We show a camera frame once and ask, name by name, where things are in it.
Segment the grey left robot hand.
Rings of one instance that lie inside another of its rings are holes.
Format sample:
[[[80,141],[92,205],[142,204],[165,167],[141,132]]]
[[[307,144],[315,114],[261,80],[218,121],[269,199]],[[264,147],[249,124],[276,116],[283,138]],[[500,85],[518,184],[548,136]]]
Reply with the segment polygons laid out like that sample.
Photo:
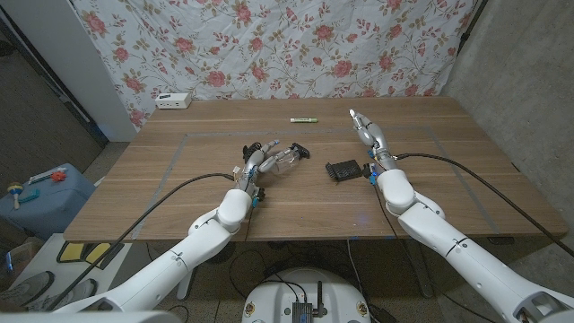
[[[279,170],[280,161],[287,156],[291,149],[285,148],[273,153],[272,149],[278,144],[278,140],[272,140],[266,144],[255,142],[244,147],[245,166],[237,180],[237,189],[254,196],[258,191],[258,176],[262,173]]]

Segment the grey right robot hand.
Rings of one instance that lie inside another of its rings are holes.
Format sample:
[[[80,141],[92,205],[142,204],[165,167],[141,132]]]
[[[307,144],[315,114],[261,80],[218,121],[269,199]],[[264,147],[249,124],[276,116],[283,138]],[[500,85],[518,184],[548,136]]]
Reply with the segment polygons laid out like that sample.
[[[389,145],[381,128],[354,109],[350,109],[349,114],[355,131],[361,141],[370,148],[372,157],[377,164],[384,170],[397,169],[396,159],[389,150]]]

